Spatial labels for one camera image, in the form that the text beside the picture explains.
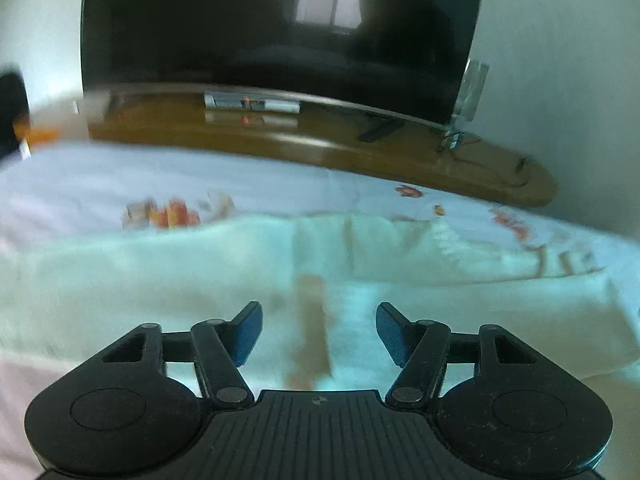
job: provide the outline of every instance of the brown stain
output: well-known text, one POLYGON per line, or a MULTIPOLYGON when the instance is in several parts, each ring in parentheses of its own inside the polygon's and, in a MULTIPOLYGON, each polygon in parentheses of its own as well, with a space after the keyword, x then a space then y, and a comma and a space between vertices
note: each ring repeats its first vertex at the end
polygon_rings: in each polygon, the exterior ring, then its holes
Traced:
POLYGON ((296 278, 296 303, 304 342, 292 356, 296 370, 286 378, 291 390, 313 390, 316 381, 331 375, 327 344, 326 290, 320 276, 296 278))
POLYGON ((405 198, 422 198, 424 193, 412 186, 398 186, 396 191, 405 198))

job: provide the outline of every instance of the orange object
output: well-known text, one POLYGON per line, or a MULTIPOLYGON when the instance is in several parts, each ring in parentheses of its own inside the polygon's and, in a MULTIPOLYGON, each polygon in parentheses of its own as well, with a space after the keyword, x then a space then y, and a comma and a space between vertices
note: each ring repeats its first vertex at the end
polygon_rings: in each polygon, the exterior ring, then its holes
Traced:
POLYGON ((169 220, 167 218, 166 209, 161 209, 151 213, 151 223, 158 229, 167 229, 169 227, 169 220))
POLYGON ((57 128, 32 128, 28 117, 15 121, 14 132, 18 140, 24 140, 30 147, 55 142, 60 138, 57 128))
POLYGON ((187 225, 200 225, 200 215, 197 211, 189 211, 187 225))
POLYGON ((182 200, 172 198, 165 209, 169 227, 187 225, 187 206, 182 200))

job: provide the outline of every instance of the white towel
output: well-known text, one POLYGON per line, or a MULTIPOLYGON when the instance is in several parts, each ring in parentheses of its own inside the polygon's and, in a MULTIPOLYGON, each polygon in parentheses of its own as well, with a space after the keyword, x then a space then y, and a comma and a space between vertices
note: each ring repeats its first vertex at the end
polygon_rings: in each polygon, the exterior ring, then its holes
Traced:
POLYGON ((640 478, 640 362, 583 381, 613 415, 613 435, 598 466, 607 480, 640 478))
POLYGON ((333 378, 384 390, 398 370, 373 313, 390 301, 457 332, 502 324, 587 377, 640 358, 640 338, 604 276, 578 267, 575 255, 467 242, 441 221, 352 215, 61 241, 0 260, 0 352, 81 361, 142 322, 188 330, 258 300, 264 331, 243 370, 254 389, 333 378))

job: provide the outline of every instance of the white wall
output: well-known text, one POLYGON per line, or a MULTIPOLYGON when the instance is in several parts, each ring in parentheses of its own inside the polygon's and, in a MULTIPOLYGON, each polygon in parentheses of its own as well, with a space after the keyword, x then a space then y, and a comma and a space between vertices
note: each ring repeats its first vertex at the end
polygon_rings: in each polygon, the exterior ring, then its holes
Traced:
POLYGON ((82 0, 0 0, 0 73, 22 73, 30 108, 82 95, 82 0))
POLYGON ((469 130, 551 171, 543 211, 640 236, 640 0, 483 0, 472 57, 469 130))

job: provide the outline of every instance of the screw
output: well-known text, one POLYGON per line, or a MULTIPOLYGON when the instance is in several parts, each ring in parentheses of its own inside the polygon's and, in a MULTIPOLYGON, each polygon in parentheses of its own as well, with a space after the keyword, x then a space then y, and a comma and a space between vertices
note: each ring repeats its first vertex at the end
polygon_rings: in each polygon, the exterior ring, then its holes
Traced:
POLYGON ((424 393, 418 388, 402 386, 401 388, 395 388, 391 392, 391 396, 398 402, 418 402, 424 396, 424 393))
POLYGON ((244 388, 238 388, 236 386, 228 386, 226 388, 220 388, 216 392, 216 397, 222 402, 228 402, 229 404, 237 404, 245 400, 249 394, 244 388))

